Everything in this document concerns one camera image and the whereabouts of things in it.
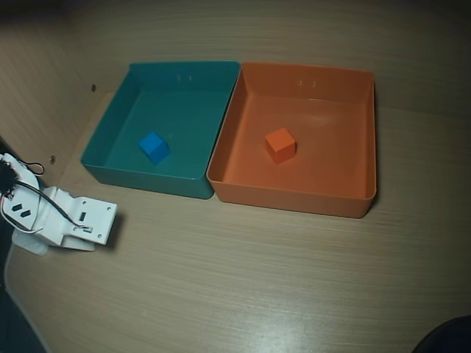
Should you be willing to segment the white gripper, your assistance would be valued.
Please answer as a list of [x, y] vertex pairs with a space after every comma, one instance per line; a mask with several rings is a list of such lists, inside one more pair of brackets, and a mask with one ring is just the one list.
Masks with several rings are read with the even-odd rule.
[[[43, 192], [56, 204], [58, 204], [65, 213], [73, 218], [72, 206], [74, 198], [69, 192], [57, 187], [45, 188]], [[41, 228], [37, 236], [48, 246], [61, 246], [66, 249], [93, 252], [96, 249], [94, 242], [76, 238], [68, 235], [74, 228], [74, 225], [66, 219], [52, 204], [41, 199], [41, 212], [38, 218]]]

